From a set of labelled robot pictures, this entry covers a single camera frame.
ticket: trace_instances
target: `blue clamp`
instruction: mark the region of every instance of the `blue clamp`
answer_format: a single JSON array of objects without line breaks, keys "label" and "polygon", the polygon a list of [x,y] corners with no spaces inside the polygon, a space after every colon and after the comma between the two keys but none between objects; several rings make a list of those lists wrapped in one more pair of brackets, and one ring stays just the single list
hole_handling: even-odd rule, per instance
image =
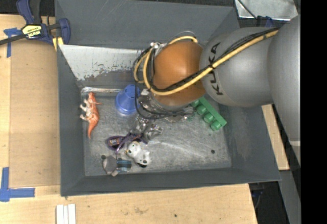
[{"label": "blue clamp", "polygon": [[35,188],[9,189],[9,167],[2,169],[0,202],[8,202],[11,198],[34,197]]},{"label": "blue clamp", "polygon": [[57,36],[61,36],[64,44],[69,43],[71,38],[71,29],[68,19],[62,18],[58,21],[58,23],[52,24],[50,26],[42,23],[41,16],[39,15],[40,2],[41,0],[18,0],[16,2],[17,10],[19,14],[25,19],[26,25],[20,29],[21,34],[0,40],[0,45],[23,38],[28,40],[39,40],[53,45],[54,36],[51,35],[50,31],[57,28],[61,29],[61,34]]},{"label": "blue clamp", "polygon": [[[13,35],[20,35],[21,34],[21,30],[15,28],[9,28],[9,29],[4,29],[4,33],[8,36],[8,37],[12,37]],[[11,56],[11,42],[8,42],[7,45],[7,58]]]},{"label": "blue clamp", "polygon": [[[29,40],[39,40],[46,42],[48,44],[53,45],[53,36],[49,33],[45,24],[42,23],[41,17],[39,15],[39,5],[41,0],[18,0],[16,2],[16,7],[19,14],[25,19],[26,26],[22,28],[22,32],[25,34],[25,37]],[[37,26],[41,26],[41,29],[37,30],[39,32],[36,35],[32,35],[31,33],[25,33],[24,29],[28,27],[30,24],[36,24]],[[71,38],[71,30],[69,27],[68,19],[63,18],[59,20],[58,28],[61,28],[61,37],[65,44],[67,44]]]}]

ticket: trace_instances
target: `gray bin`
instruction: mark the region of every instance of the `gray bin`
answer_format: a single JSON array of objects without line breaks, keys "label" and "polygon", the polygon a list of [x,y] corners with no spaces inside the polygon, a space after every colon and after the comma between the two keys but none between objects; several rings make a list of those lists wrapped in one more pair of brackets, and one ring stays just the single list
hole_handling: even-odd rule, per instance
[{"label": "gray bin", "polygon": [[[68,18],[71,23],[69,44],[86,46],[83,51],[77,50],[78,47],[70,50],[63,47],[57,51],[62,196],[280,180],[261,107],[227,107],[212,102],[208,96],[227,120],[226,126],[213,132],[205,122],[196,120],[185,134],[184,126],[158,121],[164,132],[155,139],[171,144],[171,148],[163,148],[161,152],[172,158],[177,157],[176,148],[184,151],[185,147],[193,145],[194,154],[204,154],[201,163],[192,161],[191,152],[189,162],[182,161],[181,157],[176,164],[166,166],[165,162],[160,168],[159,161],[155,163],[154,159],[153,170],[149,165],[144,170],[116,177],[106,175],[101,169],[101,153],[109,152],[105,138],[115,131],[115,135],[122,135],[133,121],[132,116],[117,116],[112,106],[117,91],[133,83],[133,77],[128,65],[118,69],[102,67],[102,72],[98,73],[94,68],[96,60],[90,59],[98,56],[105,60],[109,56],[105,51],[117,48],[127,49],[120,51],[120,58],[128,55],[131,58],[132,51],[137,55],[138,50],[147,48],[150,42],[164,42],[187,30],[194,32],[200,43],[206,44],[212,36],[239,28],[233,8],[130,0],[55,0],[55,9],[57,19]],[[85,135],[87,124],[79,117],[79,105],[88,87],[116,89],[110,94],[97,95],[98,101],[106,101],[99,112],[104,121],[110,121],[110,126],[99,124],[91,140]],[[173,135],[171,142],[168,133]],[[205,149],[198,145],[203,138]],[[94,153],[94,145],[100,147],[99,154]],[[151,150],[154,146],[149,143],[148,148]]]}]

